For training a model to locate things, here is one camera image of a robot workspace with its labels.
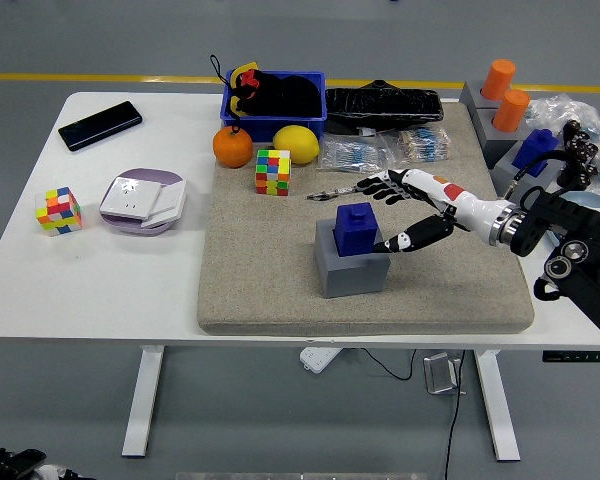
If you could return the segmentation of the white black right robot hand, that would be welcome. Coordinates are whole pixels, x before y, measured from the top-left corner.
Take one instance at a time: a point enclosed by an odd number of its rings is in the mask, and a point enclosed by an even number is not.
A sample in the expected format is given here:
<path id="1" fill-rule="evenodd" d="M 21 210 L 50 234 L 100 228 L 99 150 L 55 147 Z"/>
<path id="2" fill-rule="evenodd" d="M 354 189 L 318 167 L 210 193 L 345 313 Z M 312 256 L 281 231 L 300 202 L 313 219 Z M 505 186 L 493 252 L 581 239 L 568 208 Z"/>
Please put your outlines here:
<path id="1" fill-rule="evenodd" d="M 456 227 L 474 232 L 482 241 L 494 246 L 513 208 L 507 200 L 481 200 L 462 187 L 419 169 L 386 170 L 359 181 L 356 188 L 388 205 L 414 199 L 438 211 L 375 244 L 375 253 L 416 251 L 450 236 Z"/>

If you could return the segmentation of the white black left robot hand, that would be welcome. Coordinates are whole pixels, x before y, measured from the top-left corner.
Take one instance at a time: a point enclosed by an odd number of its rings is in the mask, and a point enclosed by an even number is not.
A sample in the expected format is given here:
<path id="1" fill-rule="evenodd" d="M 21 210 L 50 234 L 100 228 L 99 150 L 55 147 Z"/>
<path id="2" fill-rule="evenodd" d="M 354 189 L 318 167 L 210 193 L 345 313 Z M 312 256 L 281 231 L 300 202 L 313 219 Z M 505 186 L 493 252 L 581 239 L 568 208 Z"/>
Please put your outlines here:
<path id="1" fill-rule="evenodd" d="M 47 455 L 37 449 L 25 449 L 21 452 L 0 448 L 0 480 L 17 479 L 55 479 L 85 480 L 83 476 L 67 467 L 49 464 Z"/>

